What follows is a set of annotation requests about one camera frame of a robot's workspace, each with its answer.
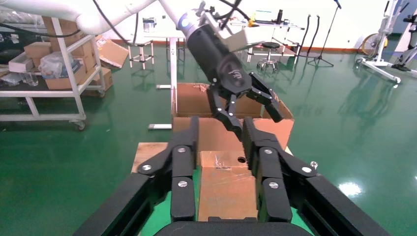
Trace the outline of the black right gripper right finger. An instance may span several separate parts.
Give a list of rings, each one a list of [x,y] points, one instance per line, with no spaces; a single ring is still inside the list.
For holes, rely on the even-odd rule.
[[[285,177],[300,183],[317,176],[317,171],[287,153],[274,134],[257,129],[250,117],[243,120],[242,145],[248,168],[256,179],[258,220],[291,222]]]

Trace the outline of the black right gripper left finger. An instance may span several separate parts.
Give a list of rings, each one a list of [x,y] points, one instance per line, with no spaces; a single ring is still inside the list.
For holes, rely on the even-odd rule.
[[[190,120],[188,129],[172,134],[166,148],[141,163],[138,173],[154,179],[155,189],[171,192],[172,222],[195,221],[196,204],[193,173],[196,169],[199,118]]]

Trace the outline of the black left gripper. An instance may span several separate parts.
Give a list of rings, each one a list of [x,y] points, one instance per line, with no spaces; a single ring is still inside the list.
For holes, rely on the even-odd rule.
[[[276,123],[284,118],[273,90],[256,73],[244,71],[241,61],[227,49],[209,25],[197,28],[186,43],[212,84],[206,94],[213,117],[222,122],[227,131],[233,132],[239,141],[242,141],[242,124],[235,116],[237,97],[247,93],[248,98],[264,106]]]

